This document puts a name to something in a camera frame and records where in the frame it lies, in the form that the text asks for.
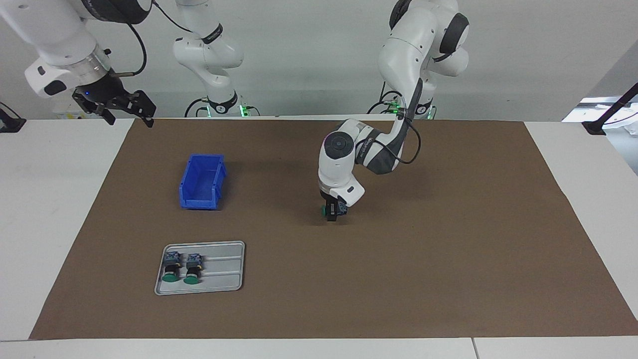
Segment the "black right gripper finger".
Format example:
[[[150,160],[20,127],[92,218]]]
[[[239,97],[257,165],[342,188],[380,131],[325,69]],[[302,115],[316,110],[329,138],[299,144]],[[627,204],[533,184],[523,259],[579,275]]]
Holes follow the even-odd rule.
[[[114,107],[119,111],[140,118],[149,129],[152,129],[155,124],[154,116],[157,106],[142,90],[134,93],[125,92],[124,96],[116,96],[114,98]]]
[[[93,102],[79,102],[77,105],[80,109],[80,115],[78,118],[94,120],[100,119],[110,126],[113,126],[116,122],[116,118],[112,112],[103,107],[103,105],[95,104]]]

